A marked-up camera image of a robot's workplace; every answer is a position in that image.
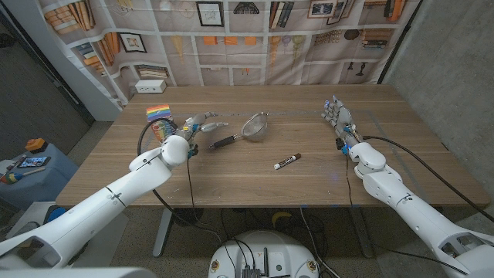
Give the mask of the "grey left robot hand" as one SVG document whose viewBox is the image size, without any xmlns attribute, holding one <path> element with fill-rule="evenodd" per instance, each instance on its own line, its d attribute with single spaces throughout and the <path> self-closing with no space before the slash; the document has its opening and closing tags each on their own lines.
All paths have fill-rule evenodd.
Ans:
<svg viewBox="0 0 494 278">
<path fill-rule="evenodd" d="M 212 132 L 217 128 L 226 127 L 228 123 L 226 122 L 212 122 L 207 124 L 206 120 L 209 117 L 215 117 L 214 112 L 204 112 L 195 114 L 193 117 L 189 117 L 184 125 L 177 129 L 176 135 L 183 137 L 186 141 L 191 142 L 195 135 L 199 132 Z"/>
</svg>

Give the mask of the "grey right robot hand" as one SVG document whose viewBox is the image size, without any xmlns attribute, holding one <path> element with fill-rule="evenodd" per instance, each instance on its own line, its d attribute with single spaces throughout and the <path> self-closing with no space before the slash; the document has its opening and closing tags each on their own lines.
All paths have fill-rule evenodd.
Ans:
<svg viewBox="0 0 494 278">
<path fill-rule="evenodd" d="M 363 139 L 357 132 L 351 112 L 335 96 L 332 100 L 325 101 L 321 117 L 334 128 L 338 150 L 349 151 L 353 146 L 362 142 Z"/>
</svg>

